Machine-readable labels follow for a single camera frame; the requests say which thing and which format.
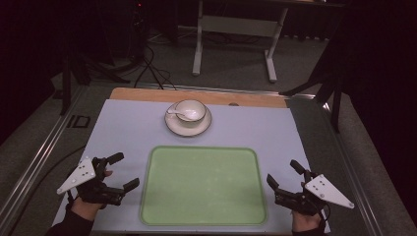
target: white bowl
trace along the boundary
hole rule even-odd
[[[199,122],[206,116],[206,107],[197,100],[182,100],[177,103],[175,110],[187,113],[189,119],[182,114],[176,114],[177,117],[184,122]]]

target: human hand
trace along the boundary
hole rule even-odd
[[[104,172],[106,177],[110,176],[112,173],[113,171],[111,170],[106,170]],[[73,206],[71,207],[71,211],[86,220],[94,221],[98,210],[101,209],[102,206],[103,204],[90,204],[84,202],[81,198],[76,198]]]
[[[297,211],[292,211],[292,231],[294,232],[302,232],[302,231],[308,231],[312,229],[316,229],[319,227],[320,222],[322,219],[318,214],[315,214],[313,216],[311,215],[305,215],[302,213],[299,213]]]

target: white spoon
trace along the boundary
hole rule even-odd
[[[196,113],[195,111],[179,111],[175,109],[168,109],[166,112],[168,114],[181,114],[185,116],[187,119],[197,120],[196,117],[194,116],[194,114]]]

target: saucer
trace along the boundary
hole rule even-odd
[[[177,103],[172,104],[168,110],[175,108],[176,104]],[[165,123],[169,130],[177,135],[184,137],[196,136],[204,132],[211,124],[211,112],[206,107],[206,116],[203,118],[200,124],[193,127],[187,127],[187,125],[185,125],[175,114],[168,114],[165,112]]]

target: green tray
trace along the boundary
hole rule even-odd
[[[156,147],[141,207],[147,225],[254,225],[267,219],[255,152]]]

